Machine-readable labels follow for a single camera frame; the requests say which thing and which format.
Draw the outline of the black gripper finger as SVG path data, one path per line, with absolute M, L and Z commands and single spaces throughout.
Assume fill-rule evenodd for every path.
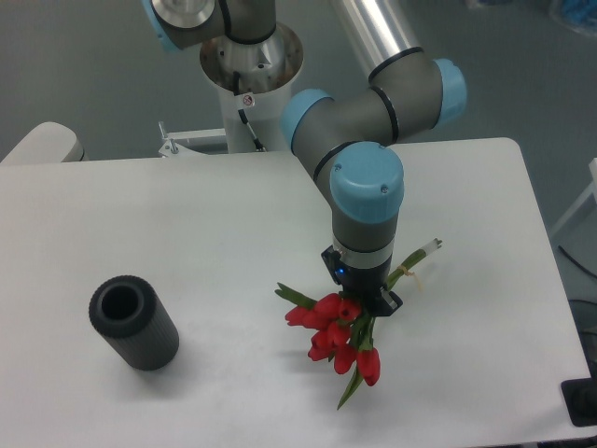
M 371 316 L 391 316 L 402 306 L 402 300 L 395 292 L 381 287 L 365 296 L 364 306 Z

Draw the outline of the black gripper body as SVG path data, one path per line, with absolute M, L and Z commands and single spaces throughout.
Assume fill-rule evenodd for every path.
M 385 288 L 391 258 L 375 267 L 357 268 L 342 261 L 340 252 L 332 246 L 328 247 L 321 257 L 332 280 L 342 286 L 345 292 L 355 294 L 364 303 L 383 301 L 382 289 Z

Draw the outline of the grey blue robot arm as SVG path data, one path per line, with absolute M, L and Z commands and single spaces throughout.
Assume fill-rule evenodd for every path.
M 291 91 L 303 65 L 298 36 L 272 1 L 146 1 L 169 50 L 198 47 L 218 93 L 231 153 L 290 150 L 328 203 L 332 245 L 322 255 L 333 281 L 374 316 L 401 300 L 389 285 L 404 198 L 398 140 L 461 115 L 460 69 L 420 47 L 396 1 L 337 1 L 333 7 L 367 77 L 361 93 L 337 101 L 325 91 Z

